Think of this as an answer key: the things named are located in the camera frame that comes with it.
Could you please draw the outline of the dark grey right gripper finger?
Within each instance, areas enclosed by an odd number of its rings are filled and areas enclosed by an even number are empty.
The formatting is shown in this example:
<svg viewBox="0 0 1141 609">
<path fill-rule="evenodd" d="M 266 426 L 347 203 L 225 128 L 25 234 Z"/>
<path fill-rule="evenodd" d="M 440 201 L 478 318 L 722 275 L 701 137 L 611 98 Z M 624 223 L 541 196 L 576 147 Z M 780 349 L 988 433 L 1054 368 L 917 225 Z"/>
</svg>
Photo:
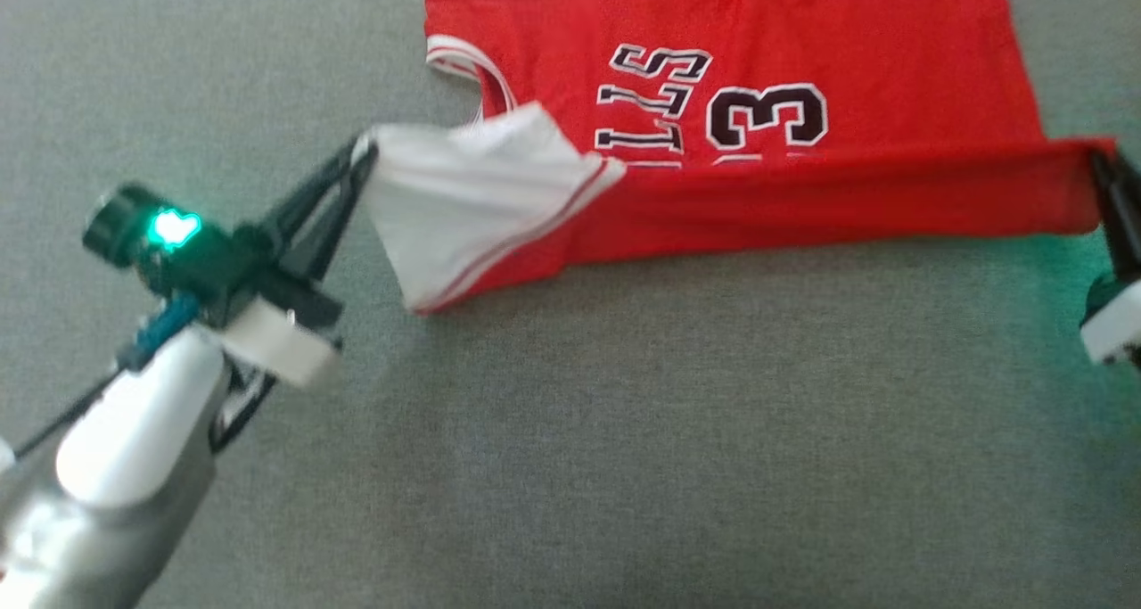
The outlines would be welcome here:
<svg viewBox="0 0 1141 609">
<path fill-rule="evenodd" d="M 1120 283 L 1141 281 L 1141 171 L 1119 153 L 1097 151 L 1089 163 L 1112 273 Z"/>
</svg>

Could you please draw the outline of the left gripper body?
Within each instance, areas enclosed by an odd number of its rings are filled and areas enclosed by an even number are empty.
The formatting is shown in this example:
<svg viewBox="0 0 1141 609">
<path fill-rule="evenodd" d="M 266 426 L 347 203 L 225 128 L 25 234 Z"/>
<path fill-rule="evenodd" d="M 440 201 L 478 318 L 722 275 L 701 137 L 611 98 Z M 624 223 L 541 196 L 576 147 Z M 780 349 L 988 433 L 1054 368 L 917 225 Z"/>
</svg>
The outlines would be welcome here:
<svg viewBox="0 0 1141 609">
<path fill-rule="evenodd" d="M 321 332 L 343 307 L 319 284 L 342 232 L 321 226 L 289 244 L 259 224 L 226 232 L 195 212 L 159 208 L 145 220 L 145 282 L 194 312 L 234 358 L 311 389 L 340 357 Z"/>
</svg>

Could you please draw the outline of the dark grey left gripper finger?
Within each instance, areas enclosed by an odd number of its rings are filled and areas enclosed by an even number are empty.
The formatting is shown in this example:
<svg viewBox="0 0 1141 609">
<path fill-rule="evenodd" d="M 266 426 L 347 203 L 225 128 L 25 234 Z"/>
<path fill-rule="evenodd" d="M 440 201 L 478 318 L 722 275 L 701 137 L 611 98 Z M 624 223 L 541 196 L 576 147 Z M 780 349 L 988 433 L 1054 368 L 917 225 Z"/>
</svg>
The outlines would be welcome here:
<svg viewBox="0 0 1141 609">
<path fill-rule="evenodd" d="M 329 206 L 321 211 L 316 222 L 302 238 L 294 241 L 292 268 L 305 277 L 325 277 L 337 255 L 347 227 L 353 219 L 361 195 L 372 174 L 378 159 L 377 147 L 367 147 L 361 154 L 348 154 L 343 171 L 337 174 L 322 198 L 333 192 Z"/>
<path fill-rule="evenodd" d="M 326 198 L 322 195 L 343 171 L 348 154 L 361 154 L 367 147 L 375 147 L 373 138 L 364 133 L 354 136 L 272 208 L 266 214 L 266 234 L 274 246 L 294 246 L 294 241 L 309 232 L 321 211 L 335 197 L 333 192 Z"/>
</svg>

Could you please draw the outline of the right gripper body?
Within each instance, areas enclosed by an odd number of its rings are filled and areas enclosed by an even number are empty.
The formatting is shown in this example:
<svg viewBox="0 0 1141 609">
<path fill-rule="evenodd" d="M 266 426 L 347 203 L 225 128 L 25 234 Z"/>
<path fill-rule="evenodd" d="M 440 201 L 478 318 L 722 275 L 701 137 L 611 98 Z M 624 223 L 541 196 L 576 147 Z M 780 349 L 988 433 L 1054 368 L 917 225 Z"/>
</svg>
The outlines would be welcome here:
<svg viewBox="0 0 1141 609">
<path fill-rule="evenodd" d="M 1141 366 L 1141 281 L 1125 283 L 1112 273 L 1098 276 L 1089 287 L 1079 332 L 1093 364 Z"/>
</svg>

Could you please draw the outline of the red white basketball jersey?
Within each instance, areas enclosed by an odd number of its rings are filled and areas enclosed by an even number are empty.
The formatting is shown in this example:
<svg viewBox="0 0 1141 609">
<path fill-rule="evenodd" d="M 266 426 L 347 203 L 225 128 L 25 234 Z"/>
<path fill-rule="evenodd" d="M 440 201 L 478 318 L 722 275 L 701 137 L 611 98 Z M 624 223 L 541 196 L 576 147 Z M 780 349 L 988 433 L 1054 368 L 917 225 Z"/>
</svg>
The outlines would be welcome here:
<svg viewBox="0 0 1141 609">
<path fill-rule="evenodd" d="M 1087 234 L 1008 0 L 424 0 L 461 127 L 380 124 L 367 206 L 412 311 L 573 265 Z"/>
</svg>

